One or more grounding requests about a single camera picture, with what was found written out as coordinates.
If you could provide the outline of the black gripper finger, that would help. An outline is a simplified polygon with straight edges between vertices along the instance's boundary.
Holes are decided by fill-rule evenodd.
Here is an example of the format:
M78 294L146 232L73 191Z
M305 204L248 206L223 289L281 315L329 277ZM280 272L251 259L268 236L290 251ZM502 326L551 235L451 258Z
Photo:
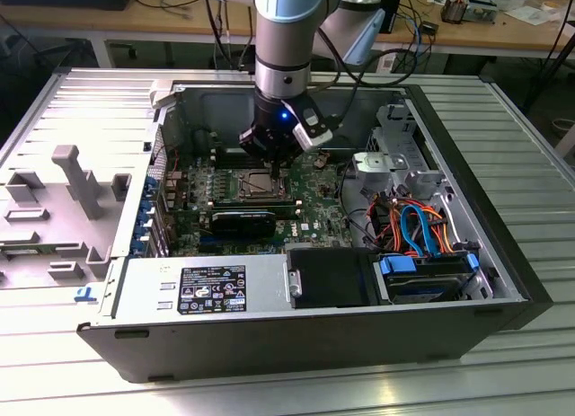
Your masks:
M272 178L276 177L276 164L273 144L264 135L261 127L250 127L239 135L239 146L251 157L263 162L270 171Z
M282 169L289 168L303 152L295 139L280 140L276 148L276 176Z

